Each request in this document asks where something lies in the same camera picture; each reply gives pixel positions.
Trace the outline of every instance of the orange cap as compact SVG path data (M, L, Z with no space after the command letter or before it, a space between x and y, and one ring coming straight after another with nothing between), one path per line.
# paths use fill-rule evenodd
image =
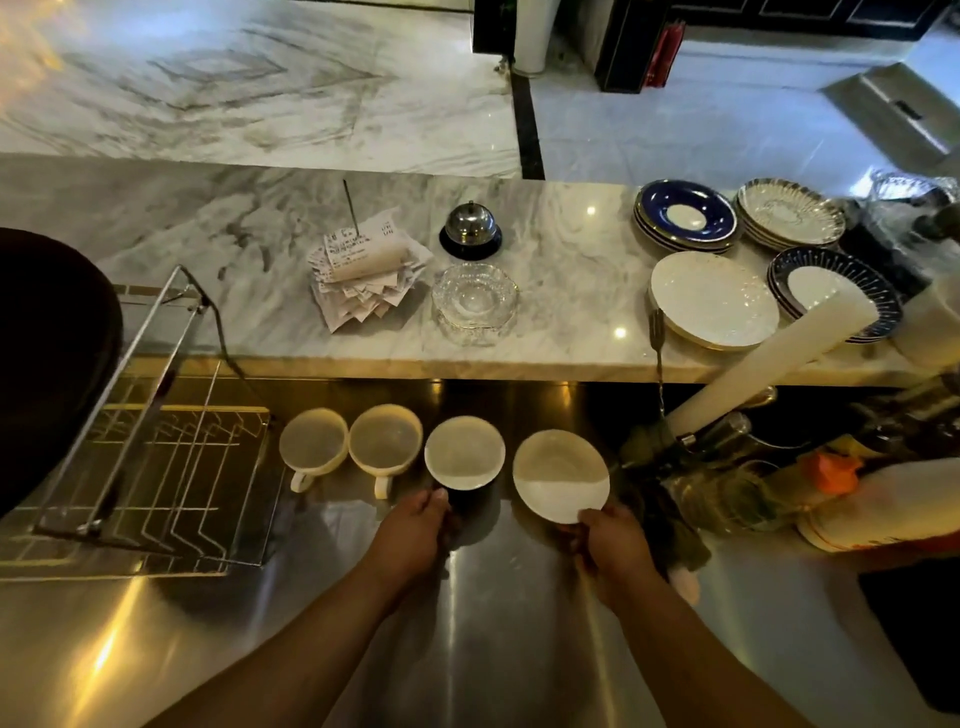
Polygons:
M811 452L798 461L801 473L821 493L843 496L852 493L860 482L856 471L863 461L855 456L832 452Z

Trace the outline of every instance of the cup handle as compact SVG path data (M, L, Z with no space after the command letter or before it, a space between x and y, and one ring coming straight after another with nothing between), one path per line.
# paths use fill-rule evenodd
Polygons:
M392 475L381 475L373 483L373 495L377 500L386 500L390 495L390 485L394 482Z
M303 493L311 485L313 485L313 475L294 473L294 476L290 478L290 490L294 493Z

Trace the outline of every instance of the stack of receipts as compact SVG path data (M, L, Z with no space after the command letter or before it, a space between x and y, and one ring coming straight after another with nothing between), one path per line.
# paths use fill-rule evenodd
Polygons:
M383 316L416 283L433 254L394 223L396 208L384 210L358 228L324 235L307 258L310 289L330 331L350 319Z

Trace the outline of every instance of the dish rack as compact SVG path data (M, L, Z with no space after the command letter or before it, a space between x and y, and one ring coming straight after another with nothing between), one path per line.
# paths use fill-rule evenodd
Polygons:
M0 580L262 566L285 491L276 418L219 310L182 266L115 288L130 343L63 461L0 521Z

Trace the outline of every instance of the forearm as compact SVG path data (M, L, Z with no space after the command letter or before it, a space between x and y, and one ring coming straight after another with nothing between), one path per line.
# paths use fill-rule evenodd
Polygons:
M375 573L354 569L258 649L148 728L322 724L395 596Z
M668 584L651 576L625 587L614 610L669 728L810 728Z

